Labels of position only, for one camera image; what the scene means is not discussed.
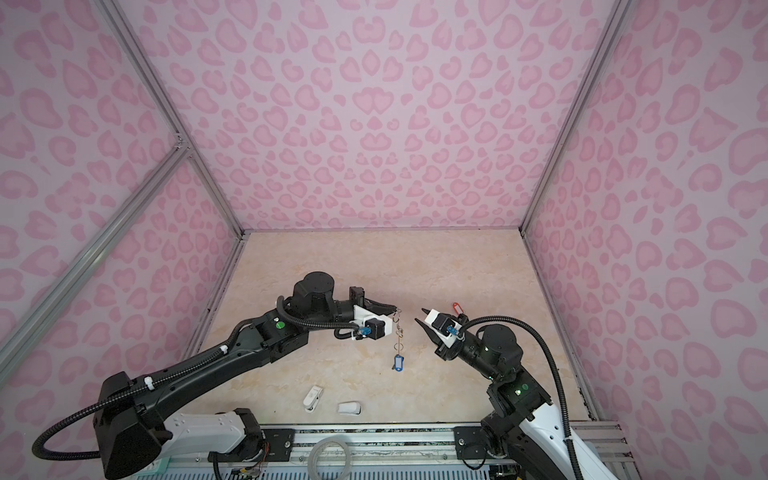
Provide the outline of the key with blue tag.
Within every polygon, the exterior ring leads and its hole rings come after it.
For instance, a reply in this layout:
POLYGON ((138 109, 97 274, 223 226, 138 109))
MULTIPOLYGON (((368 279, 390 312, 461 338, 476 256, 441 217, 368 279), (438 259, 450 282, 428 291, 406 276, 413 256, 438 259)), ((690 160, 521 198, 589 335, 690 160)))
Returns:
POLYGON ((396 372, 402 372, 404 370, 404 356, 400 353, 397 353, 394 356, 392 369, 396 372))

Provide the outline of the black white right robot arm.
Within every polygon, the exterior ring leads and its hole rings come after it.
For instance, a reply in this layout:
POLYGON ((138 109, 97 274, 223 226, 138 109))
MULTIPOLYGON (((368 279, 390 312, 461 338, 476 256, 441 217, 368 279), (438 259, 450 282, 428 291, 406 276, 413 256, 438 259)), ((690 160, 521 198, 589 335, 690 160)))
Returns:
POLYGON ((616 475, 573 430, 562 379, 541 334, 514 317, 468 319, 425 310, 417 323, 444 361, 460 359, 490 381, 493 412, 481 420, 486 452, 509 458, 535 479, 614 479, 616 475), (527 332, 549 366, 557 399, 522 364, 523 348, 512 328, 527 332))

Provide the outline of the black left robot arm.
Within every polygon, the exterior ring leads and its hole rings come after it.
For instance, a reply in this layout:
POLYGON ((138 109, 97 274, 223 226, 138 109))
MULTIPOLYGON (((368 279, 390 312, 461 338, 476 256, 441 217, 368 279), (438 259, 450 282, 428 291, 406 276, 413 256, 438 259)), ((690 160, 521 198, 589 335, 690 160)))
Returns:
POLYGON ((311 272, 294 285, 291 296, 239 322, 220 344, 150 374, 108 377, 99 394, 106 405, 93 419, 105 477, 129 477, 158 459, 177 437, 170 427, 173 414, 221 384, 302 348, 311 332, 330 330, 338 340, 378 340, 392 333, 396 306, 367 298, 361 287, 351 287, 348 299, 337 300, 334 286, 331 275, 311 272))

